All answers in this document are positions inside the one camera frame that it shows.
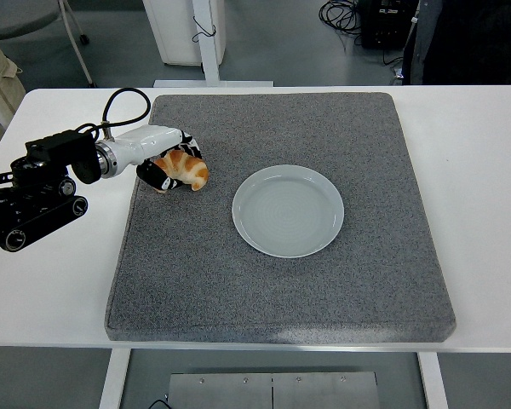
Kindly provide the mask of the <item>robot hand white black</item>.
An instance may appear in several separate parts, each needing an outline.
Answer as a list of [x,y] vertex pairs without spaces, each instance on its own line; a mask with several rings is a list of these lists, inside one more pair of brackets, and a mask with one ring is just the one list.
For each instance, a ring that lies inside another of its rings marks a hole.
[[134,165],[138,177],[159,192],[181,185],[198,191],[209,180],[209,170],[197,142],[182,130],[144,125],[114,140],[99,142],[97,150],[105,178]]

